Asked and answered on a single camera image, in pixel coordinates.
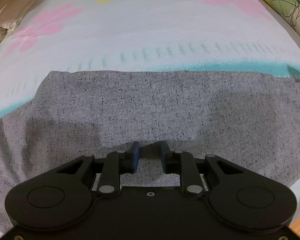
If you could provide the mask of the floral bed sheet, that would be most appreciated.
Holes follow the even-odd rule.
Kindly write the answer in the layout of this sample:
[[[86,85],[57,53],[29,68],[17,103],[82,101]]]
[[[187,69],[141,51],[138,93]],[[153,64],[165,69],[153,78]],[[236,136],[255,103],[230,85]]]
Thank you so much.
[[[37,0],[0,42],[0,118],[51,72],[300,72],[300,36],[262,0]]]

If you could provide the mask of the grey speckled pants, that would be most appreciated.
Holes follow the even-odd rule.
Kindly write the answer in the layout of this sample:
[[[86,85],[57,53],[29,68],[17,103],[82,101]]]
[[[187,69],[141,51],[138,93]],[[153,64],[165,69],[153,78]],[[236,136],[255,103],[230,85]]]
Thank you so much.
[[[15,185],[85,154],[143,148],[124,185],[172,186],[152,145],[215,154],[292,188],[300,212],[300,72],[51,72],[0,118],[0,233]]]

